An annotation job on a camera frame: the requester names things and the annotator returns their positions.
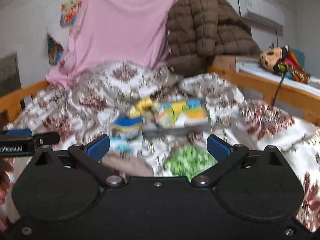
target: wooden bed rail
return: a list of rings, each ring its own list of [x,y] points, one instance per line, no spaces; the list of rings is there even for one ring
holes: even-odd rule
[[[1,97],[0,113],[6,112],[8,121],[13,122],[22,111],[20,102],[26,97],[35,97],[39,90],[44,89],[47,86],[47,81],[43,80],[26,88],[15,90]]]
[[[209,67],[209,73],[217,73],[240,89],[250,88],[263,94],[263,100],[271,105],[279,83],[268,79],[260,78],[248,73],[237,73],[232,70],[225,70],[218,67]],[[308,92],[282,84],[277,100],[288,103],[303,111],[302,118],[317,126],[320,126],[320,97]]]

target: blue gripper pad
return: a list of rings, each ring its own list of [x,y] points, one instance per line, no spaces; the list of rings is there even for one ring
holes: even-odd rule
[[[102,135],[86,146],[86,153],[91,158],[100,161],[110,149],[110,138],[108,135]]]
[[[142,117],[130,118],[127,116],[119,116],[116,121],[114,122],[115,125],[118,126],[135,126],[143,123]]]
[[[220,162],[231,154],[233,147],[212,134],[207,139],[207,150],[218,162]]]
[[[32,135],[30,129],[23,129],[23,130],[8,130],[6,135]]]

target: bed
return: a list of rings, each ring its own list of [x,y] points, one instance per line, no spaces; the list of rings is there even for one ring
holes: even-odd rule
[[[34,125],[34,129],[30,127],[34,132],[46,132],[48,130],[59,132],[62,137],[61,140],[64,142],[59,148],[55,148],[56,150],[65,150],[76,142],[87,144],[101,133],[109,134],[109,128],[101,126],[101,122],[107,122],[108,125],[112,124],[121,108],[128,106],[127,104],[132,98],[128,97],[124,104],[114,100],[114,98],[120,94],[122,98],[125,98],[127,95],[132,97],[133,90],[126,90],[126,86],[123,84],[130,82],[130,79],[135,80],[134,76],[139,75],[141,71],[147,71],[145,68],[141,69],[141,66],[138,67],[128,62],[105,63],[100,67],[90,70],[92,71],[90,75],[89,72],[81,75],[81,84],[83,85],[71,90],[71,92],[53,90],[46,81],[41,81],[0,98],[0,113],[6,112],[8,121],[15,123],[15,125],[6,127],[8,129],[20,129],[28,125]],[[120,89],[114,89],[114,86],[110,86],[108,83],[112,75],[117,79]],[[167,93],[171,88],[174,88],[173,84],[177,82],[177,79],[171,77],[171,75],[171,73],[168,73],[167,68],[155,72],[152,71],[152,73],[144,72],[142,79],[137,78],[134,81],[136,84],[139,84],[133,92],[136,97],[135,99],[143,98],[147,90],[148,93],[150,92],[150,88],[153,89],[153,92],[165,91]],[[211,133],[219,136],[231,145],[241,143],[247,145],[252,150],[263,150],[268,145],[275,145],[279,148],[297,177],[301,180],[305,190],[306,199],[299,210],[297,218],[309,230],[316,231],[320,227],[320,190],[318,186],[318,181],[320,180],[320,159],[317,162],[317,157],[320,158],[320,130],[317,127],[320,124],[320,116],[318,115],[320,98],[286,84],[281,86],[278,98],[301,109],[304,113],[304,120],[302,120],[290,116],[280,109],[272,109],[269,106],[278,87],[277,82],[249,73],[236,73],[235,71],[211,66],[208,68],[207,74],[184,79],[179,81],[178,84],[180,90],[186,92],[188,96],[201,97],[202,95],[207,96],[208,93],[219,95],[217,101],[211,101],[210,107],[212,110],[209,111],[210,119],[212,127],[215,127],[214,130],[211,130]],[[103,93],[105,95],[95,98],[91,94],[92,88],[96,89],[99,86],[103,86],[102,90],[104,90]],[[246,102],[240,91],[246,87],[263,93],[263,101]],[[111,92],[109,93],[109,90],[112,89],[117,93],[116,95],[112,95]],[[84,96],[83,98],[79,90],[85,91],[84,95],[87,97]],[[43,95],[47,95],[45,93],[51,95],[44,102],[41,100]],[[29,113],[26,110],[22,110],[20,106],[20,102],[26,97],[33,98],[31,104],[26,106]],[[81,101],[81,107],[85,109],[83,111],[85,113],[84,117],[79,115],[83,109],[76,113],[73,109],[73,120],[71,122],[61,120],[62,118],[60,117],[50,119],[52,117],[50,116],[48,119],[50,115],[48,109],[52,108],[52,105],[60,108],[61,98],[72,98],[71,103],[74,109],[77,109],[80,105],[74,104],[75,99]],[[110,102],[112,102],[112,105],[107,106],[106,103]],[[30,108],[30,105],[36,105],[37,108]],[[69,113],[69,110],[65,108],[64,112]],[[108,118],[98,116],[101,112],[107,115]],[[94,122],[98,124],[93,127],[94,129],[91,129],[92,127],[88,129],[88,125],[91,125],[86,120],[88,114],[91,114]],[[76,127],[74,130],[72,128],[71,130],[69,129],[72,125]],[[87,127],[87,130],[84,132],[82,131],[83,127]],[[209,133],[207,131],[207,133],[195,134],[193,140],[206,145],[205,143],[209,134],[210,131]],[[28,160],[24,160],[23,164],[20,163],[20,166],[25,167],[27,163]],[[18,176],[19,173],[14,174],[13,179],[10,181],[14,183]],[[18,216],[16,212],[12,211],[12,207],[13,203],[8,203],[5,213],[9,216],[10,221],[16,221]]]
[[[230,81],[240,89],[246,87],[261,92],[263,94],[263,100],[268,104],[271,104],[275,91],[279,85],[277,82],[253,74],[243,72],[237,73],[231,70],[223,70],[215,66],[209,67],[208,73],[217,73],[220,77]],[[27,97],[33,98],[38,91],[47,86],[47,81],[43,80],[3,96],[0,98],[0,113],[5,112],[7,120],[13,122],[22,111],[20,102]],[[320,96],[283,84],[277,98],[303,110],[304,120],[317,126],[320,125]]]

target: bolt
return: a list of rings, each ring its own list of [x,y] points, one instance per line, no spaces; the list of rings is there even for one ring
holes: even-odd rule
[[[285,231],[284,231],[284,234],[286,236],[293,236],[294,234],[294,230],[292,228],[287,228]]]
[[[107,184],[112,185],[112,186],[117,186],[117,185],[121,184],[122,181],[123,181],[122,177],[117,176],[117,175],[109,176],[106,179]]]
[[[21,228],[21,232],[25,235],[25,236],[29,236],[32,234],[32,230],[30,227],[22,227]]]
[[[210,178],[207,176],[199,175],[194,178],[194,181],[199,185],[203,185],[209,183]]]
[[[155,182],[154,185],[155,185],[156,187],[161,187],[163,184],[162,184],[162,182]]]

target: colorful poster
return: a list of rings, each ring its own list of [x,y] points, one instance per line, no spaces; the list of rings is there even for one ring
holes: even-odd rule
[[[47,33],[49,64],[56,65],[63,54],[62,45]]]
[[[68,26],[74,24],[77,19],[82,0],[70,0],[61,4],[60,25]]]

